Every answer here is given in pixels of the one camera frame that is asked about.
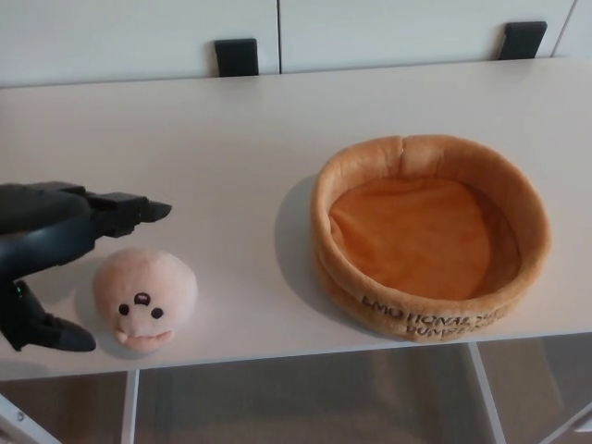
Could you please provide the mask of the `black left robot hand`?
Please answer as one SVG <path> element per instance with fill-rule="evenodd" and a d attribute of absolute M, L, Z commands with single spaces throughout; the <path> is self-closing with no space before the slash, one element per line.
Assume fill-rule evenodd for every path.
<path fill-rule="evenodd" d="M 172 207 L 125 192 L 94 193 L 65 182 L 1 187 L 1 333 L 17 352 L 28 345 L 92 352 L 85 328 L 46 312 L 26 276 L 69 264 L 102 237 L 120 238 Z"/>

